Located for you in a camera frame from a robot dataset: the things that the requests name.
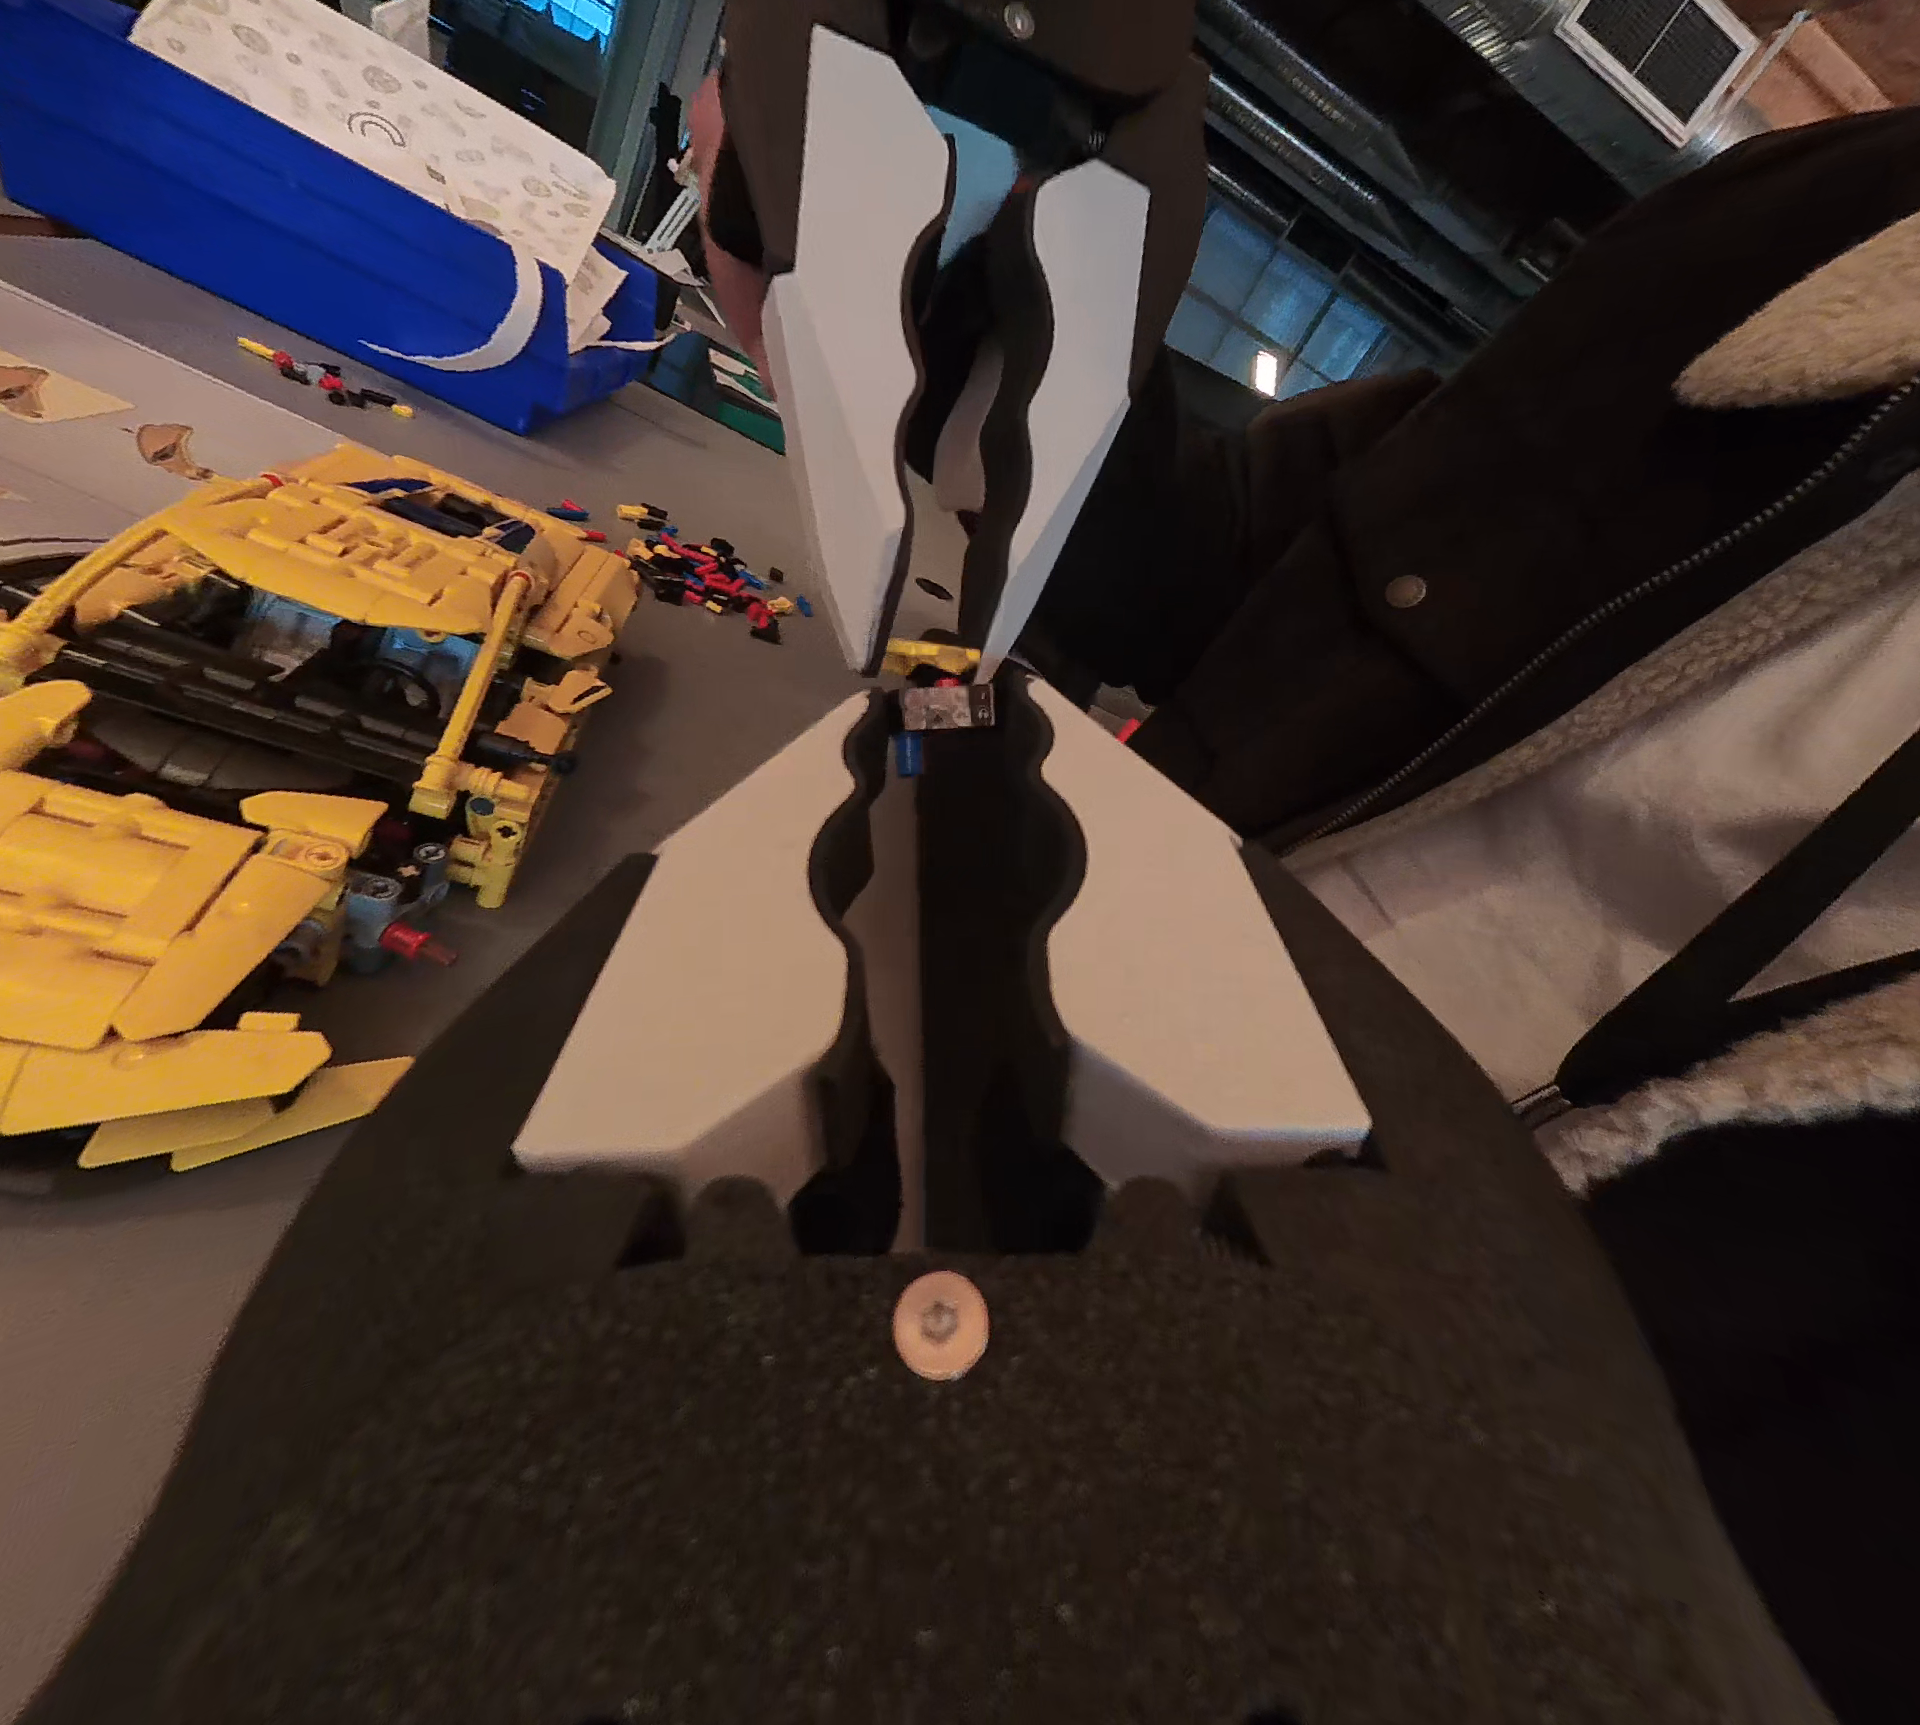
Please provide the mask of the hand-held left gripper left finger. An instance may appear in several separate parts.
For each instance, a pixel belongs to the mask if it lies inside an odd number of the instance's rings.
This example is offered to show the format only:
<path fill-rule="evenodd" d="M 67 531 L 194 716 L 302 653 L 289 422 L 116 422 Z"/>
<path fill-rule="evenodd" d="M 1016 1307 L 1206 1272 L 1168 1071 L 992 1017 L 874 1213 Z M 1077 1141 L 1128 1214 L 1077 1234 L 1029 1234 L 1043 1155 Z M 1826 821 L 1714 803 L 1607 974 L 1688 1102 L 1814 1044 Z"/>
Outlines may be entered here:
<path fill-rule="evenodd" d="M 851 953 L 812 857 L 870 801 L 862 725 L 886 725 L 874 689 L 657 846 L 513 1139 L 522 1172 L 632 1171 L 684 1195 L 745 1179 L 789 1200 L 826 1165 L 808 1082 L 843 1029 Z"/>

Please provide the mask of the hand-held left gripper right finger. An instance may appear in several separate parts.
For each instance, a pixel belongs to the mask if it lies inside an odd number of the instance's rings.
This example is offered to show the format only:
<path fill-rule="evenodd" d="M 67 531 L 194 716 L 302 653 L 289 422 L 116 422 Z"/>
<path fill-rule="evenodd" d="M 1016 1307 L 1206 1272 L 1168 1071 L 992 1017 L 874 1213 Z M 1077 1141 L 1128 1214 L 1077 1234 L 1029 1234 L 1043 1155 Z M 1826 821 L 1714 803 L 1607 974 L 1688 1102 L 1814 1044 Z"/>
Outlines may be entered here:
<path fill-rule="evenodd" d="M 1083 874 L 1045 939 L 1068 1038 L 1064 1139 L 1106 1185 L 1211 1185 L 1353 1157 L 1372 1135 L 1242 843 L 1045 682 L 1045 789 Z"/>

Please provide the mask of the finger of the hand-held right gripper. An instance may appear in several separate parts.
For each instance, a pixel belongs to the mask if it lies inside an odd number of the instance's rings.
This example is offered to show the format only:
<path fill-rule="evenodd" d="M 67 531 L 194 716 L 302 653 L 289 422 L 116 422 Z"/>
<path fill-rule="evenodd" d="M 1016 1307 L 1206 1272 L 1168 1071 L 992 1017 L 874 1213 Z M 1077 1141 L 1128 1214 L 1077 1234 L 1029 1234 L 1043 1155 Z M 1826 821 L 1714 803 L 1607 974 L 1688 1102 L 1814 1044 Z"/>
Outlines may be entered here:
<path fill-rule="evenodd" d="M 806 70 L 794 257 L 761 329 L 820 598 L 847 668 L 875 675 L 909 557 L 909 294 L 946 230 L 954 153 L 884 51 L 816 25 Z"/>
<path fill-rule="evenodd" d="M 977 433 L 977 682 L 1018 644 L 1130 409 L 1146 219 L 1146 185 L 1092 159 L 1016 193 L 992 233 L 1001 365 Z"/>

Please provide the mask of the black brick assembly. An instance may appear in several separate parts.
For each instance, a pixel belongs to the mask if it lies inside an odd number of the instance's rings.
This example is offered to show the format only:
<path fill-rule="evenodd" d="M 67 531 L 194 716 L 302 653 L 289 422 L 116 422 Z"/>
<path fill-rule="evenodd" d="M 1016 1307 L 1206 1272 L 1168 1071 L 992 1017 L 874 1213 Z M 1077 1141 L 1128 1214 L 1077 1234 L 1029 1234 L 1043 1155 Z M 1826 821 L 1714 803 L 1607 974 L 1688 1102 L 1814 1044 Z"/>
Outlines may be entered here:
<path fill-rule="evenodd" d="M 894 772 L 902 781 L 911 781 L 925 766 L 932 738 L 996 727 L 996 689 L 990 683 L 951 680 L 906 683 L 896 694 L 896 711 Z"/>

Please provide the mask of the yellow toy brick car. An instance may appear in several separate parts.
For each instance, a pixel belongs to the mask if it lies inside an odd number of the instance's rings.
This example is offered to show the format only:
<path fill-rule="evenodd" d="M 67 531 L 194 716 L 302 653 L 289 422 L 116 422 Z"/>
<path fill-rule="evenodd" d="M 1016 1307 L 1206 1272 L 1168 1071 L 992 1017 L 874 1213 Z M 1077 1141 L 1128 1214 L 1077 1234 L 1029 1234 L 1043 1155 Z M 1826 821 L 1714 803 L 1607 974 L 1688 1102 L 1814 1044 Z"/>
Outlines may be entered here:
<path fill-rule="evenodd" d="M 612 692 L 617 544 L 340 439 L 3 566 L 3 1176 L 176 1174 L 367 1116 L 296 993 L 451 964 Z"/>

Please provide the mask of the person's right forearm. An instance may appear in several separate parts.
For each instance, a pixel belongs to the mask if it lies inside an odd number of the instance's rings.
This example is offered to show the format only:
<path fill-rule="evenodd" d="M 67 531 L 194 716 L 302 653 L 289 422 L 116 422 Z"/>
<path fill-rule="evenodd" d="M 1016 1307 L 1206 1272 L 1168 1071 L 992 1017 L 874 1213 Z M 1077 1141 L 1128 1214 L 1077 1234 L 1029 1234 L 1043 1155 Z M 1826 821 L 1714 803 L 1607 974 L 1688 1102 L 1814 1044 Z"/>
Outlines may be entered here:
<path fill-rule="evenodd" d="M 1162 344 L 1021 630 L 1018 653 L 1077 704 L 1163 704 L 1306 529 L 1331 472 L 1442 383 L 1427 365 L 1286 400 Z"/>

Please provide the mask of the grey desk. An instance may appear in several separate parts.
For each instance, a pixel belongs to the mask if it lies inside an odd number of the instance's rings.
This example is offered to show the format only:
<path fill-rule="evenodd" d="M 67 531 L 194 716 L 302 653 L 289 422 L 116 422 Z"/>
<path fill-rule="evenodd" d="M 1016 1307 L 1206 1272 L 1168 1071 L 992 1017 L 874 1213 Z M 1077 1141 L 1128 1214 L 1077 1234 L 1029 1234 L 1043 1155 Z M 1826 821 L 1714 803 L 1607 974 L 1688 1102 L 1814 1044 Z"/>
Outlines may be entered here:
<path fill-rule="evenodd" d="M 90 240 L 3 236 L 3 277 L 230 381 L 284 419 L 257 419 L 238 464 L 318 448 L 324 400 L 238 347 L 239 335 L 313 347 L 225 300 Z M 756 570 L 806 556 L 784 461 L 727 430 L 671 430 L 636 392 L 518 437 L 417 397 L 413 415 L 338 411 L 382 449 L 473 475 L 533 506 L 578 502 L 595 519 L 656 502 L 727 536 Z M 450 969 L 344 980 L 309 1022 L 342 1061 L 419 1050 L 533 944 L 623 850 L 652 848 L 851 686 L 822 616 L 777 648 L 736 618 L 641 601 L 590 719 L 581 765 L 539 826 L 504 908 L 468 906 Z M 205 1373 L 266 1261 L 347 1129 L 300 1136 L 188 1174 L 77 1174 L 77 1191 L 3 1191 L 3 1721 L 13 1721 L 83 1627 L 166 1478 Z"/>

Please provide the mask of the person's right hand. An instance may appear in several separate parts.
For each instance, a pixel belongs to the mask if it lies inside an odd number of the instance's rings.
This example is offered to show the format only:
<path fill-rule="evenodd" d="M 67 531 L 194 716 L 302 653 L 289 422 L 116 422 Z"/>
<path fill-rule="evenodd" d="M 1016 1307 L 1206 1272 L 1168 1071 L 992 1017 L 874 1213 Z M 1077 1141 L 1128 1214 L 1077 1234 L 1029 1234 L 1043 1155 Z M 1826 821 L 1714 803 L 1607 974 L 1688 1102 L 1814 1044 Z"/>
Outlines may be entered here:
<path fill-rule="evenodd" d="M 745 176 L 727 136 L 721 71 L 705 74 L 691 96 L 688 166 L 697 187 L 697 219 L 711 302 L 731 338 L 751 360 L 768 393 L 777 392 L 763 340 L 768 277 Z"/>

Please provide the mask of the teal tray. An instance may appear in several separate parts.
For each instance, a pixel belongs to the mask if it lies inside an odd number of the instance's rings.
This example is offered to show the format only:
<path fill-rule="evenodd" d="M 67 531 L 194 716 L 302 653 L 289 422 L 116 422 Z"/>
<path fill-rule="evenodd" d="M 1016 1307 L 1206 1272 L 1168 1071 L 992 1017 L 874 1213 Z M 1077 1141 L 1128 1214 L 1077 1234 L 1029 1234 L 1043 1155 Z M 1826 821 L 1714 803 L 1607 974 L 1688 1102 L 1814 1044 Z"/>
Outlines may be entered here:
<path fill-rule="evenodd" d="M 785 432 L 777 405 L 749 357 L 717 338 L 705 342 L 704 392 L 709 392 L 708 415 L 737 435 L 784 456 Z"/>

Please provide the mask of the pile of small coloured pins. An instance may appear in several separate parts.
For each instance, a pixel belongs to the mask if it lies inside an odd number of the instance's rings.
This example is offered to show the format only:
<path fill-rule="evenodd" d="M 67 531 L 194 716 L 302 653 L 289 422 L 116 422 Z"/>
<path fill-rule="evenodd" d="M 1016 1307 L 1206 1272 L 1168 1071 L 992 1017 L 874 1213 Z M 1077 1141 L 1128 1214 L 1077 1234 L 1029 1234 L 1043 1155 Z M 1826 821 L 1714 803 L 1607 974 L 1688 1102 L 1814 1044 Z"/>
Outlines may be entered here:
<path fill-rule="evenodd" d="M 384 409 L 398 417 L 416 415 L 416 408 L 396 393 L 347 381 L 340 365 L 300 360 L 284 347 L 267 346 L 249 335 L 238 335 L 236 344 L 244 354 L 269 363 L 279 378 L 320 392 L 333 408 Z"/>
<path fill-rule="evenodd" d="M 694 607 L 708 616 L 737 616 L 756 642 L 777 645 L 789 618 L 812 618 L 812 604 L 784 590 L 775 567 L 759 572 L 724 536 L 681 534 L 671 513 L 656 504 L 622 504 L 607 518 L 627 536 L 614 542 L 593 511 L 571 502 L 545 508 L 557 521 L 580 527 L 590 544 L 617 550 L 641 593 L 661 606 Z"/>

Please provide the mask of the white curved paper strip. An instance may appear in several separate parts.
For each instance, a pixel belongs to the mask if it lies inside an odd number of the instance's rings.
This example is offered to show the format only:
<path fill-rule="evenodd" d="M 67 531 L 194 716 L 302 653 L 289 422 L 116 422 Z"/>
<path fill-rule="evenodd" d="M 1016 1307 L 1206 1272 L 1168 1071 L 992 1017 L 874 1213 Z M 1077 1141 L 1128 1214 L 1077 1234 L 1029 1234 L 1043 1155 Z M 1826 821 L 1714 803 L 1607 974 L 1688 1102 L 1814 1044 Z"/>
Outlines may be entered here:
<path fill-rule="evenodd" d="M 531 340 L 544 305 L 544 277 L 539 262 L 518 242 L 508 240 L 505 248 L 515 270 L 511 295 L 492 331 L 473 347 L 451 354 L 409 354 L 372 340 L 357 344 L 384 360 L 394 360 L 409 367 L 428 367 L 442 371 L 484 371 L 513 361 Z"/>

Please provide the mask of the person's white shirt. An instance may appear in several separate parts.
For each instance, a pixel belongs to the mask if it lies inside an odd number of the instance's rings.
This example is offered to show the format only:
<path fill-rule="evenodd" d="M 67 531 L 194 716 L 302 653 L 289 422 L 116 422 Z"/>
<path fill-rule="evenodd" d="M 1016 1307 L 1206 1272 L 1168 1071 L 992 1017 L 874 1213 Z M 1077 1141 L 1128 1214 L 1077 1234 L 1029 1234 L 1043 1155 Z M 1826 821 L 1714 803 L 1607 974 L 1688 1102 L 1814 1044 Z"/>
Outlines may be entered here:
<path fill-rule="evenodd" d="M 1515 1102 L 1915 735 L 1917 577 L 1293 876 Z"/>

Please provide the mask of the white printed paper bag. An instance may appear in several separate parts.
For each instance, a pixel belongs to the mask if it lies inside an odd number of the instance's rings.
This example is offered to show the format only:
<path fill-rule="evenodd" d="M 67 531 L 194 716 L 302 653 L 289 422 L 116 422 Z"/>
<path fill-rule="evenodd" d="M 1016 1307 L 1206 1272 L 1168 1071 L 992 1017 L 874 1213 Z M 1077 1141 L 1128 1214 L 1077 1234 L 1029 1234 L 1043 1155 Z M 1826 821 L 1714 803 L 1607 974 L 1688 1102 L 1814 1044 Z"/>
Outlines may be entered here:
<path fill-rule="evenodd" d="M 127 38 L 552 266 L 567 349 L 610 338 L 614 181 L 585 151 L 318 0 L 150 0 Z"/>

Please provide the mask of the blue plastic bin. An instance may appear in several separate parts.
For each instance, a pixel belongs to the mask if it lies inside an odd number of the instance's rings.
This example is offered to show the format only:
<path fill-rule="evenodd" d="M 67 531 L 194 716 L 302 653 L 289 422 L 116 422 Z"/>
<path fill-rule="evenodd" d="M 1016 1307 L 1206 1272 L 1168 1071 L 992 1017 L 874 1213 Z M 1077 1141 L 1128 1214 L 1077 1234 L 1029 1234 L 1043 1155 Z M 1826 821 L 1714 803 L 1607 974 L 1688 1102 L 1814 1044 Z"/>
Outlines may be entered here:
<path fill-rule="evenodd" d="M 501 367 L 409 367 L 359 346 L 477 346 L 513 294 L 508 244 L 167 65 L 131 24 L 109 0 L 1 0 L 11 200 L 508 432 L 647 373 L 659 275 L 623 251 L 610 335 L 584 349 L 567 349 L 563 275 L 545 263 L 536 331 Z"/>

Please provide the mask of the white parts instruction booklet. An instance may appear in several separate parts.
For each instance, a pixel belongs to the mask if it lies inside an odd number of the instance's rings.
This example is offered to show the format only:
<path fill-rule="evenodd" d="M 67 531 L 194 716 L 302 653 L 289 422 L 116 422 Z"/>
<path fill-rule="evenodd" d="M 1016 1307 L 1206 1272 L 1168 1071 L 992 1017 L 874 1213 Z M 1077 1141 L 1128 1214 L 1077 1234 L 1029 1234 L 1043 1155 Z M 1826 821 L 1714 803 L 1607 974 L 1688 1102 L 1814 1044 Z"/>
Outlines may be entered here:
<path fill-rule="evenodd" d="M 1 413 L 31 423 L 93 419 L 130 415 L 131 402 L 3 351 Z M 194 428 L 185 422 L 130 419 L 124 432 L 145 464 L 192 481 L 218 478 L 209 466 L 197 461 L 192 448 Z"/>

